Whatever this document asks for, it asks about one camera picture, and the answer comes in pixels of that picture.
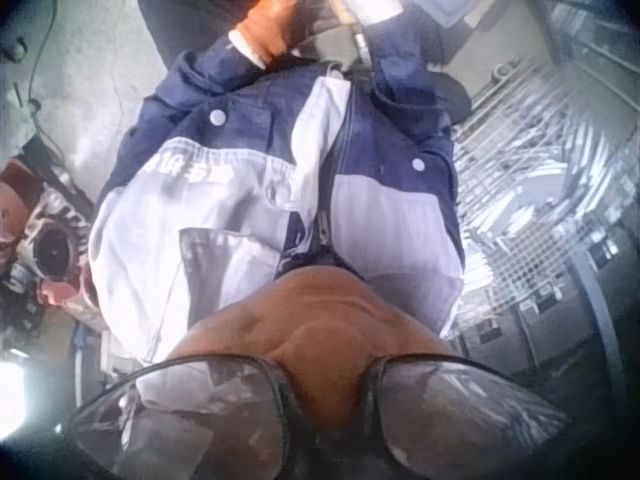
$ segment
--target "jacket pocket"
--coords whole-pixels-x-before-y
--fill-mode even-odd
[[[180,251],[191,296],[189,324],[238,302],[275,278],[280,253],[254,237],[188,228]]]

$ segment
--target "orange glove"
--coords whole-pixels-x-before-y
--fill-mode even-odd
[[[265,64],[287,52],[298,0],[260,0],[236,30]]]

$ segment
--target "sleeve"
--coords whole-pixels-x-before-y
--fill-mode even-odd
[[[206,52],[185,52],[178,58],[125,134],[116,165],[98,197],[96,214],[107,194],[126,186],[194,108],[260,77],[263,69],[235,43],[223,37]]]
[[[416,12],[364,27],[373,66],[372,101],[421,152],[446,165],[451,206],[457,201],[451,121],[438,105]]]

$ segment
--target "wire mesh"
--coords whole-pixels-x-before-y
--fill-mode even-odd
[[[636,195],[637,132],[612,145],[554,67],[529,59],[496,72],[455,134],[460,330],[551,290],[575,248],[601,241]]]

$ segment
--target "safety glasses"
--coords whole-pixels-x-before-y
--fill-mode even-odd
[[[211,355],[137,372],[76,412],[61,434],[127,480],[341,478],[344,468],[454,479],[516,466],[568,425],[480,365],[410,355],[370,366],[359,413],[337,440],[311,428],[278,367]]]

